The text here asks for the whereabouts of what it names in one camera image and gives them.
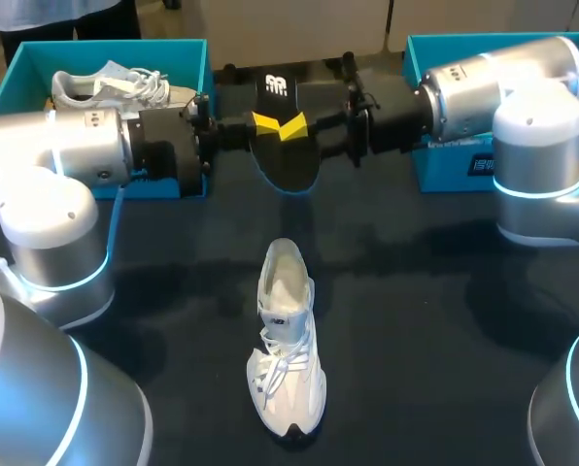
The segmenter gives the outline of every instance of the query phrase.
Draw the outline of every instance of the wall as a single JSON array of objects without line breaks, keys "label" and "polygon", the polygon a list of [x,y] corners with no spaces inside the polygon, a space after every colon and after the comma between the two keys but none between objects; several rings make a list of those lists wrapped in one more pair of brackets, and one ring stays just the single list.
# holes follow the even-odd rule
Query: wall
[{"label": "wall", "polygon": [[395,0],[389,50],[412,34],[564,31],[576,0]]},{"label": "wall", "polygon": [[212,66],[238,67],[377,53],[389,0],[183,0],[189,37],[210,42]]}]

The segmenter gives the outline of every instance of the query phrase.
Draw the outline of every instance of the teal bin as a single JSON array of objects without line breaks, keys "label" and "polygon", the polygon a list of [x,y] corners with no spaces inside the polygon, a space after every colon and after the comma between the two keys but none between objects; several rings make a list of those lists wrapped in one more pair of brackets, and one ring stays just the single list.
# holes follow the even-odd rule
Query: teal bin
[{"label": "teal bin", "polygon": [[[59,70],[90,75],[108,60],[126,68],[146,68],[167,75],[172,85],[206,92],[214,104],[214,82],[203,40],[68,41],[24,43],[0,86],[0,115],[43,111],[51,95],[51,78]],[[112,199],[115,188],[95,189],[97,199]],[[177,183],[133,182],[126,198],[179,198]]]},{"label": "teal bin", "polygon": [[[579,49],[579,32],[410,36],[406,44],[402,74],[409,84],[415,86],[421,81],[422,75],[434,66],[554,35],[569,38]],[[492,145],[492,134],[486,133],[453,143],[430,142],[427,148],[414,150],[413,160],[421,190],[492,190]]]}]

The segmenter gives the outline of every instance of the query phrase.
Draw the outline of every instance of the dark table surface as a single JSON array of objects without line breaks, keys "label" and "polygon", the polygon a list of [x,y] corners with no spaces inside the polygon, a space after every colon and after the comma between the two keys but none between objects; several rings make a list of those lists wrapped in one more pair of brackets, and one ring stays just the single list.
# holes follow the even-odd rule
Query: dark table surface
[{"label": "dark table surface", "polygon": [[[225,153],[209,198],[124,204],[117,301],[76,335],[146,392],[152,465],[530,465],[529,397],[579,332],[579,249],[515,247],[494,217],[490,193],[421,195],[399,154],[328,160],[289,197]],[[316,283],[328,398],[307,449],[272,440],[246,382],[278,237]]]}]

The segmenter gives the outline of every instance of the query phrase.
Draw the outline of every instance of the sneaker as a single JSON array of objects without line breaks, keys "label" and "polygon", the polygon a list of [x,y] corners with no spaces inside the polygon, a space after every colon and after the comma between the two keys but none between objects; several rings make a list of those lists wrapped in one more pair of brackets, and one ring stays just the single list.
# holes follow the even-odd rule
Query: sneaker
[{"label": "sneaker", "polygon": [[185,107],[196,91],[169,85],[159,71],[124,68],[109,61],[89,76],[57,71],[52,77],[52,100],[57,110],[117,107],[124,119],[145,109]]},{"label": "sneaker", "polygon": [[254,349],[247,379],[259,417],[280,438],[310,436],[324,414],[326,376],[318,357],[314,296],[298,246],[274,241],[257,291],[264,349]]}]

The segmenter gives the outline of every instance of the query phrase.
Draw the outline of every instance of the white shoelace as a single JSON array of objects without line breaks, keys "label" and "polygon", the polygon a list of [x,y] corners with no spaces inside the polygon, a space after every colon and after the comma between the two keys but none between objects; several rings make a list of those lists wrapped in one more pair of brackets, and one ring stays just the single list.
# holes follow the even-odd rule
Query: white shoelace
[{"label": "white shoelace", "polygon": [[147,100],[151,104],[164,104],[169,100],[169,82],[167,75],[160,75],[159,71],[149,71],[145,68],[132,68],[136,77],[134,84],[140,88],[125,94],[127,99]]},{"label": "white shoelace", "polygon": [[295,345],[282,345],[268,338],[268,329],[261,330],[261,340],[269,355],[259,360],[255,384],[264,395],[263,409],[268,399],[279,389],[288,372],[298,372],[309,368],[309,334],[311,319],[307,319],[305,331]]}]

